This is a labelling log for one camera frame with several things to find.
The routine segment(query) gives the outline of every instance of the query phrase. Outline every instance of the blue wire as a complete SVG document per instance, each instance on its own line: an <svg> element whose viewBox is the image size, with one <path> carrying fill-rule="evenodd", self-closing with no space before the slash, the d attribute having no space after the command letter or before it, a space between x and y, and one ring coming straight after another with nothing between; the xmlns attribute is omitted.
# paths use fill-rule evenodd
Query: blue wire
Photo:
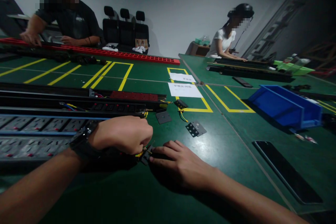
<svg viewBox="0 0 336 224"><path fill-rule="evenodd" d="M70 106L67 105L67 104L64 104L63 106L64 106L64 107L67 107L67 108L69 108L69 109L72 109L73 111L75 111L72 107L70 107Z"/></svg>

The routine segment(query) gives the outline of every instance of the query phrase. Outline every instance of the white t-shirt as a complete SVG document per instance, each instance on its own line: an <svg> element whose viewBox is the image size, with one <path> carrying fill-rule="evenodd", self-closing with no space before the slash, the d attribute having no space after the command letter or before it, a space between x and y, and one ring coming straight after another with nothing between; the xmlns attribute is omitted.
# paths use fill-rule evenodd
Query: white t-shirt
<svg viewBox="0 0 336 224"><path fill-rule="evenodd" d="M225 35L225 29L222 28L220 30L218 30L212 40L211 46L210 46L210 50L209 52L206 54L206 57L208 58L221 58L220 56L217 55L217 50L216 50L216 39L221 39L222 40L222 49L223 52L225 52L232 41L234 41L236 36L236 31L232 31L231 36L229 38L226 37Z"/></svg>

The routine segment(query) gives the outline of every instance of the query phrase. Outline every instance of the black office chair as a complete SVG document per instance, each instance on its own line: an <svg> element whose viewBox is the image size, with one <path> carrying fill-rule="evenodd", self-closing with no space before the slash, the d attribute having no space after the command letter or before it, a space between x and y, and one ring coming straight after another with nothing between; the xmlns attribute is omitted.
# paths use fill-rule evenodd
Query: black office chair
<svg viewBox="0 0 336 224"><path fill-rule="evenodd" d="M119 43L119 24L114 20L114 11L110 6L104 7L104 13L108 19L103 19L103 32L106 43Z"/></svg>
<svg viewBox="0 0 336 224"><path fill-rule="evenodd" d="M136 12L136 19L140 21L140 23L135 24L135 39L147 40L148 47L149 45L149 31L148 25L142 24L141 21L145 21L145 13L142 11Z"/></svg>
<svg viewBox="0 0 336 224"><path fill-rule="evenodd" d="M127 20L130 19L130 12L127 9L120 10L120 16L125 19L125 21L119 21L119 45L117 46L119 51L133 53L132 50L135 47L134 38L134 25Z"/></svg>

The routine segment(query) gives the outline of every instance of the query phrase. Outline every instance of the woman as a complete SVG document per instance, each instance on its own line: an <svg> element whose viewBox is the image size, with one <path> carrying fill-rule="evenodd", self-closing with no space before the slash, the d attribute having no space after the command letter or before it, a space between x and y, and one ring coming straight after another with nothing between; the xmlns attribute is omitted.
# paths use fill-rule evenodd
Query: woman
<svg viewBox="0 0 336 224"><path fill-rule="evenodd" d="M206 54L208 58L230 58L234 60L247 61L244 58L229 53L232 42L235 40L236 31L233 29L240 26L244 19L250 19L254 14L252 6L247 3L241 3L227 16L229 20L218 30L212 40L210 51Z"/></svg>

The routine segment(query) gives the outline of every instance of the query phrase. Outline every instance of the blue plastic bin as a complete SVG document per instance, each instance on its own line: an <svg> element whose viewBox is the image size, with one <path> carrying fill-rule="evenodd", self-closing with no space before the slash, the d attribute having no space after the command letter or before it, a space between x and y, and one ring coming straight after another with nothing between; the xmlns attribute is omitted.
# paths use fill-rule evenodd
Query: blue plastic bin
<svg viewBox="0 0 336 224"><path fill-rule="evenodd" d="M277 85L260 85L248 100L292 132L321 125L322 107Z"/></svg>

